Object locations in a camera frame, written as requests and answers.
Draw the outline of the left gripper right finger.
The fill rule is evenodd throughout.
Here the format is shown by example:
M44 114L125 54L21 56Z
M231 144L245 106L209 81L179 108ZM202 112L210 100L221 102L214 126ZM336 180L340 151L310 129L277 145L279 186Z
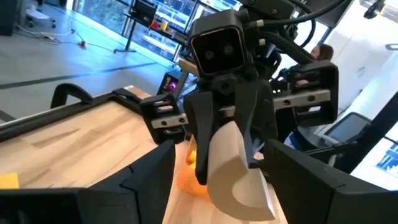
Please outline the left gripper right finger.
M288 223L397 224L397 192L353 177L276 140L261 168Z

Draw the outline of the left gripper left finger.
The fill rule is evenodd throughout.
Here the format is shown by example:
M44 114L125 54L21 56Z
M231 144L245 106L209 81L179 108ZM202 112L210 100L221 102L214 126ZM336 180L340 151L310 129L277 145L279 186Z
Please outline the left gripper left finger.
M161 145L88 188L1 191L1 223L162 223L174 177L175 144Z

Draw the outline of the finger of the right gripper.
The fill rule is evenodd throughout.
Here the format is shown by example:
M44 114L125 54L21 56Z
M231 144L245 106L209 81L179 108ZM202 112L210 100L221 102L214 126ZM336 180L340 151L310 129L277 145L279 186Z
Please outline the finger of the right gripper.
M277 138L272 89L264 80L238 83L234 97L234 121L243 136L246 162L250 169L256 168L253 139L266 142Z
M197 143L195 176L200 185L207 184L209 145L220 126L221 99L221 94L215 91L200 91L188 94L183 102L188 119L186 128Z

